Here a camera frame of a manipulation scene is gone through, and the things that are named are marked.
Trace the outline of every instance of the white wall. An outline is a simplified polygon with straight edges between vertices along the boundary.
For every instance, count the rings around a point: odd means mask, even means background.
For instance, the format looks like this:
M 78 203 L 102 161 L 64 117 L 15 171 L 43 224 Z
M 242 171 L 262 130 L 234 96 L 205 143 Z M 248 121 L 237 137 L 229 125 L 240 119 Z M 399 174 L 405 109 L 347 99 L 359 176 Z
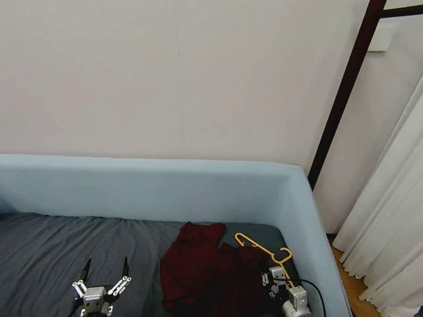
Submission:
M 421 4 L 390 1 L 387 8 Z M 388 51 L 369 52 L 315 187 L 327 232 L 338 232 L 423 75 L 423 17 L 398 19 Z
M 308 170 L 366 5 L 0 1 L 0 153 L 271 160 Z M 415 26 L 421 34 L 421 22 L 404 24 L 393 49 L 367 58 L 360 74 L 317 184 L 329 232 L 412 91 Z M 373 75 L 387 58 L 399 64 Z M 398 73 L 410 77 L 387 76 Z M 382 84 L 390 94 L 378 98 L 371 92 Z M 362 145 L 354 129 L 377 133 Z M 358 155 L 347 168 L 344 147 Z

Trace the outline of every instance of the gray bed sheet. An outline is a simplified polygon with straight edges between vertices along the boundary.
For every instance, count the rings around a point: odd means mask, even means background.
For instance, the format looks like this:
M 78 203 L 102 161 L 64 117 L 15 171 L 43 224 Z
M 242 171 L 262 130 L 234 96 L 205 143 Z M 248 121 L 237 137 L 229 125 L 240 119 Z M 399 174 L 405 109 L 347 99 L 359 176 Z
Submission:
M 159 260 L 184 223 L 102 217 L 60 217 L 18 213 L 0 215 L 0 315 L 68 316 L 71 284 L 91 258 L 89 285 L 113 285 L 124 257 L 132 282 L 114 305 L 113 316 L 168 316 L 161 304 Z M 278 254 L 285 246 L 277 228 L 226 224 L 220 244 L 238 246 L 245 233 Z M 291 263 L 291 277 L 296 270 Z

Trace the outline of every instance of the red garment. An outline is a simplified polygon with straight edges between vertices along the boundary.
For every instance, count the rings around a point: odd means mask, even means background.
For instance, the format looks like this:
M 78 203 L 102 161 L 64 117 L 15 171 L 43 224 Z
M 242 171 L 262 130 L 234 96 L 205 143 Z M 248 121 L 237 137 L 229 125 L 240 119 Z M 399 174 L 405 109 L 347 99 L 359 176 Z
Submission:
M 256 248 L 217 243 L 225 225 L 186 223 L 160 260 L 163 305 L 180 316 L 256 316 L 260 267 L 267 255 Z

